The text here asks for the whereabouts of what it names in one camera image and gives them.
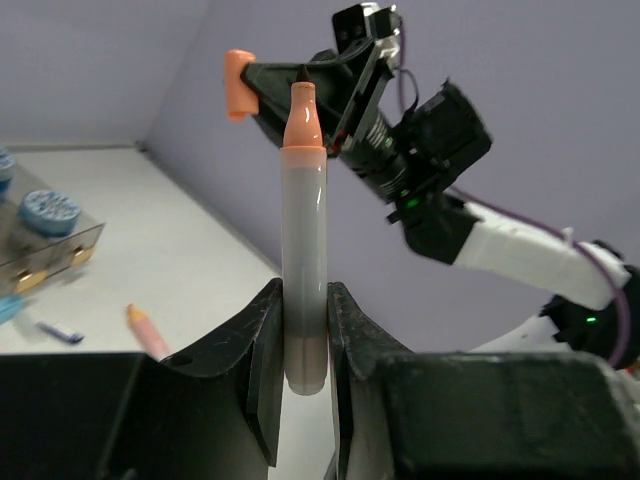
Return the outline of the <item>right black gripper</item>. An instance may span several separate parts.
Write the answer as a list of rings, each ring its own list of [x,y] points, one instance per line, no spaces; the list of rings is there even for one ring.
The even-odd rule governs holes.
[[[300,67],[298,63],[256,63],[241,74],[258,96],[259,113],[254,120],[278,148],[283,146],[290,88]],[[371,40],[357,41],[341,54],[323,50],[306,64],[316,87],[316,110],[328,156],[340,159],[382,200],[399,198],[408,178],[398,137],[379,109],[393,67],[391,55]]]

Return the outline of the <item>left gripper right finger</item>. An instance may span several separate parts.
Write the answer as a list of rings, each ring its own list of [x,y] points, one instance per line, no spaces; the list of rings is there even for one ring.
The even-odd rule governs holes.
[[[327,479],[392,479],[394,466],[378,362],[409,351],[360,308],[345,284],[328,290],[334,453]]]

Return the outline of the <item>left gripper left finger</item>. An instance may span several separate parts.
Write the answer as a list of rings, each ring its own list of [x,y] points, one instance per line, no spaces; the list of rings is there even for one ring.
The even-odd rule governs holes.
[[[164,359],[178,378],[170,444],[181,468],[269,468],[283,396],[282,281]]]

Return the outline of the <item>orange highlighter pen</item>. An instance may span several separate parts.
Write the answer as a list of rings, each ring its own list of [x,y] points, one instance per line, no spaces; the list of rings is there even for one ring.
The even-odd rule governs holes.
[[[284,371],[294,393],[311,396],[323,389],[328,368],[328,158],[304,65],[290,93],[280,148]]]

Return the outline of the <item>orange highlighter cap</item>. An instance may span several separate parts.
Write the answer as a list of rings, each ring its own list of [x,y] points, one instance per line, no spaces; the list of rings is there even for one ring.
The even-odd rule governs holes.
[[[245,68],[255,61],[251,52],[231,49],[224,56],[224,87],[228,118],[242,121],[247,115],[259,112],[259,100],[254,91],[242,80]]]

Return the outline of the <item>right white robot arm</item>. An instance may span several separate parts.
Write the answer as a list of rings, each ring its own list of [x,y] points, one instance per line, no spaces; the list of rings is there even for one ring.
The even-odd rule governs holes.
[[[414,253],[550,293],[539,314],[492,341],[493,349],[562,346],[630,367],[639,356],[638,270],[602,241],[579,242],[570,231],[456,190],[455,180],[489,151],[491,137],[452,82],[391,125],[378,104],[387,83],[404,74],[397,50],[361,40],[305,64],[259,63],[231,50],[224,59],[228,115],[253,116],[281,145],[292,85],[311,87],[311,121],[327,154],[392,206],[388,220],[401,226]]]

